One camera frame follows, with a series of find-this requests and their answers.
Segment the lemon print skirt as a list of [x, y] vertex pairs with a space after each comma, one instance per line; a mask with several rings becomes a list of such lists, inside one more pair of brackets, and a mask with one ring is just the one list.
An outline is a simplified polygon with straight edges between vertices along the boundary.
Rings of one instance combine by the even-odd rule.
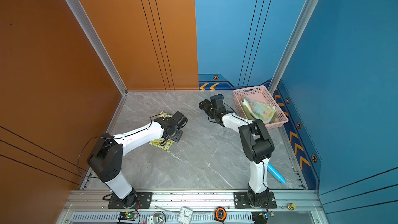
[[[166, 112], [161, 112], [159, 115], [157, 115], [157, 117], [172, 117], [172, 115]], [[165, 140], [164, 138], [160, 138], [150, 141], [149, 144], [159, 149], [169, 151], [172, 145], [174, 144], [174, 141], [170, 139]]]

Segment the pink plastic basket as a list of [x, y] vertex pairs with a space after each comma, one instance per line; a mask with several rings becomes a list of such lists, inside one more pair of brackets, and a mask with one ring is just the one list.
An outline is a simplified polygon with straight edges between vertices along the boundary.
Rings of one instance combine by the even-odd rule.
[[241, 117], [262, 120], [267, 129], [283, 126], [288, 118], [265, 86], [233, 91], [233, 100]]

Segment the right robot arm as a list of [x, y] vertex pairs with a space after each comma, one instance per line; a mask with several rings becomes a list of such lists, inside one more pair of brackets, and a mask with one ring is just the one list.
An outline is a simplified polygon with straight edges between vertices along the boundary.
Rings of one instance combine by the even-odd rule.
[[213, 95], [199, 103], [209, 120], [236, 131], [243, 151], [250, 161], [247, 197], [254, 208], [276, 208], [276, 198], [267, 184], [267, 169], [275, 145], [261, 120], [247, 120], [226, 109], [222, 94]]

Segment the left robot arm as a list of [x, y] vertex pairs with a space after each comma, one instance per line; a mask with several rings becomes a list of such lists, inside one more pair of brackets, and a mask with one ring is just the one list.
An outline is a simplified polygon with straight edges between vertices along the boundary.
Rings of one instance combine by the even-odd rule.
[[112, 198], [124, 208], [138, 207], [138, 195], [122, 173], [123, 157], [154, 140], [179, 142], [188, 119], [181, 112], [171, 117], [150, 117], [150, 123], [116, 135], [105, 133], [97, 138], [87, 163], [99, 180], [112, 191]]

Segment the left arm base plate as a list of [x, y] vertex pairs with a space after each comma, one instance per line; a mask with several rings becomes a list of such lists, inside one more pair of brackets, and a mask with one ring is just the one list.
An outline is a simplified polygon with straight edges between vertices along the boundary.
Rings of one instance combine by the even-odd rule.
[[132, 192], [124, 199], [119, 199], [115, 193], [110, 195], [109, 209], [149, 209], [152, 192]]

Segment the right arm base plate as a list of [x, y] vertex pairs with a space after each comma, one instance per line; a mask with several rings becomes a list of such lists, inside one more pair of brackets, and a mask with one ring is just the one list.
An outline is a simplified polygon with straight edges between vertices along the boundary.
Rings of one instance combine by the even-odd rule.
[[276, 209], [277, 203], [276, 198], [271, 191], [264, 191], [260, 194], [254, 194], [252, 192], [238, 191], [234, 192], [234, 204], [235, 208], [268, 208]]

